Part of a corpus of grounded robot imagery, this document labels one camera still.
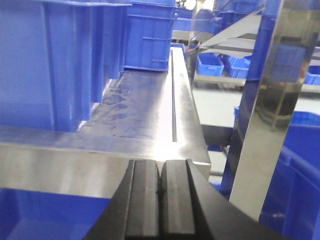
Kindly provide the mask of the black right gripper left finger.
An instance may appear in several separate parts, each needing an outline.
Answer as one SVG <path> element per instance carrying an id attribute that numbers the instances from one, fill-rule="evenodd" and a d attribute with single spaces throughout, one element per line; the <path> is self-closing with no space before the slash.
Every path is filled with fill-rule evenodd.
<path id="1" fill-rule="evenodd" d="M 85 240 L 158 240 L 159 171 L 154 160 L 130 160 L 117 190 Z"/>

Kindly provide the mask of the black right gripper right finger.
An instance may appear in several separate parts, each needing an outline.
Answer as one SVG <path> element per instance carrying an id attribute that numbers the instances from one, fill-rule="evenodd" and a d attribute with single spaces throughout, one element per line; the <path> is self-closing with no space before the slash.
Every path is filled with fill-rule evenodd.
<path id="1" fill-rule="evenodd" d="M 164 240 L 284 240 L 226 200 L 191 159 L 167 160 L 161 172 Z"/>

